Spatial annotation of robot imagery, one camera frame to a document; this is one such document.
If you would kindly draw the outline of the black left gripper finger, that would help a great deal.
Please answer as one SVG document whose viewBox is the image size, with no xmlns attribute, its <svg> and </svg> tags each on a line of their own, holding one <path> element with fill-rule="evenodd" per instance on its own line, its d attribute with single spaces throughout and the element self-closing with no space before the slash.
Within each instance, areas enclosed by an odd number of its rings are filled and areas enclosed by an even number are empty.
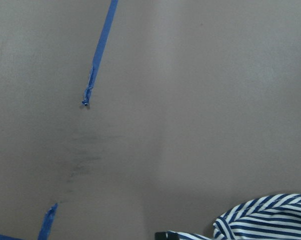
<svg viewBox="0 0 301 240">
<path fill-rule="evenodd" d="M 156 232 L 154 234 L 155 240 L 177 240 L 177 234 L 174 232 Z"/>
</svg>

